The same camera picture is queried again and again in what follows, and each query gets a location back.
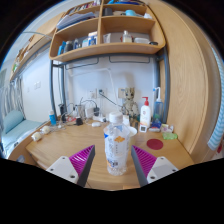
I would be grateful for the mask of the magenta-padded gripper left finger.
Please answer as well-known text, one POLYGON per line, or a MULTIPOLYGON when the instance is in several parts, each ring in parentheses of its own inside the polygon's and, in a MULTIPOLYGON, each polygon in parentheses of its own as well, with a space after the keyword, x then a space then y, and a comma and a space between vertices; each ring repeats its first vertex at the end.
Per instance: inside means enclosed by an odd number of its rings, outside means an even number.
POLYGON ((47 171, 78 186, 86 185, 95 157, 95 146, 91 145, 70 157, 61 156, 47 171))

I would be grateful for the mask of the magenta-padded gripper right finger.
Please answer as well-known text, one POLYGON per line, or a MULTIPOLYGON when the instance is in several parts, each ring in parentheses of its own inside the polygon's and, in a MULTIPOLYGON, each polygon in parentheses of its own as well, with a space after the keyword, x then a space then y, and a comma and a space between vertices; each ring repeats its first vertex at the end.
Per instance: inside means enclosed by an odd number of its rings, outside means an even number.
POLYGON ((164 156, 155 157, 137 146, 131 147, 131 156, 141 187, 178 171, 164 156))

